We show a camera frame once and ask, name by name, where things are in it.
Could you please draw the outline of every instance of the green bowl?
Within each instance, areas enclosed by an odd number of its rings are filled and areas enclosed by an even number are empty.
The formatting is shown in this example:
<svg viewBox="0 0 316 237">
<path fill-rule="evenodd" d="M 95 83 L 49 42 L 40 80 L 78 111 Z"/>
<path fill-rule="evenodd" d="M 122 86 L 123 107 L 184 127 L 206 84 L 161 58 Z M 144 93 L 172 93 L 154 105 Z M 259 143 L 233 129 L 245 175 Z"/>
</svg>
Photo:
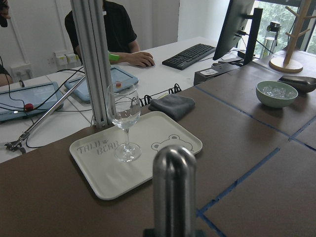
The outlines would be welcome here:
<svg viewBox="0 0 316 237">
<path fill-rule="evenodd" d="M 298 96 L 298 92 L 294 87 L 271 80 L 259 82 L 256 86 L 256 94 L 262 104 L 272 108 L 288 106 Z"/>
</svg>

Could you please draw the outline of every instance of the keyboard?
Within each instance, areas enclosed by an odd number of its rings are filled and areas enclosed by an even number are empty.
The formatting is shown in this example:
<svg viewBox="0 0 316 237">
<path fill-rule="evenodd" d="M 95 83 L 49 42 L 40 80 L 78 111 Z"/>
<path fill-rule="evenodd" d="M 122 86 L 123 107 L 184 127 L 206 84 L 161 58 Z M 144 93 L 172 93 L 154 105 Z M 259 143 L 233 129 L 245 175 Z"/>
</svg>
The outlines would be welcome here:
<svg viewBox="0 0 316 237">
<path fill-rule="evenodd" d="M 206 44 L 196 44 L 186 50 L 168 58 L 162 62 L 163 65 L 183 70 L 196 61 L 204 58 L 215 51 L 215 47 Z"/>
</svg>

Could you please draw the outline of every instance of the folded towel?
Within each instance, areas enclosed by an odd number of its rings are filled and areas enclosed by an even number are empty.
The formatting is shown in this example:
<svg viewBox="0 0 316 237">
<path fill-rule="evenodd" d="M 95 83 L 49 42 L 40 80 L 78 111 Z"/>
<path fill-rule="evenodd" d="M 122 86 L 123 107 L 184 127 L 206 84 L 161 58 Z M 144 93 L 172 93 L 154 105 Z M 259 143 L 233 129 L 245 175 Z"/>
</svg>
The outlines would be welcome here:
<svg viewBox="0 0 316 237">
<path fill-rule="evenodd" d="M 161 99 L 150 100 L 149 109 L 151 111 L 161 111 L 178 121 L 195 106 L 195 101 L 192 98 L 170 94 Z"/>
</svg>

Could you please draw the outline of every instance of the wine glass stem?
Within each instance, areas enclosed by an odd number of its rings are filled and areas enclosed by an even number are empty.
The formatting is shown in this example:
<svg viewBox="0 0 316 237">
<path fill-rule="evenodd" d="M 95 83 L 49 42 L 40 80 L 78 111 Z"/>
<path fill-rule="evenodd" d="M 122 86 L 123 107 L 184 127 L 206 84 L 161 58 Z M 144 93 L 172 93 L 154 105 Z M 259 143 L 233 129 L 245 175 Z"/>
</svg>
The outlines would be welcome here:
<svg viewBox="0 0 316 237">
<path fill-rule="evenodd" d="M 128 129 L 123 129 L 124 133 L 125 133 L 125 146 L 123 149 L 123 152 L 131 152 L 131 150 L 133 149 L 132 146 L 129 145 L 129 136 L 128 136 L 128 132 L 129 132 L 129 128 Z"/>
</svg>

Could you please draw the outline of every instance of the tray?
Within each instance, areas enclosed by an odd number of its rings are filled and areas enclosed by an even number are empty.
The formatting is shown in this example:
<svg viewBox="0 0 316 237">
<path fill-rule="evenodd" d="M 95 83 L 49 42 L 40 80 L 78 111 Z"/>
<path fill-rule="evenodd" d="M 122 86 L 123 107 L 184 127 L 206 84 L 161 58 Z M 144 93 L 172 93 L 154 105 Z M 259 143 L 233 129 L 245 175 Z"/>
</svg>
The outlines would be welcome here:
<svg viewBox="0 0 316 237">
<path fill-rule="evenodd" d="M 178 144 L 193 154 L 202 149 L 202 142 L 162 112 L 140 116 L 129 130 L 130 142 L 141 147 L 141 156 L 132 162 L 114 157 L 114 149 L 124 143 L 124 132 L 114 126 L 75 141 L 69 148 L 74 160 L 91 188 L 103 200 L 112 200 L 153 176 L 157 152 Z"/>
</svg>

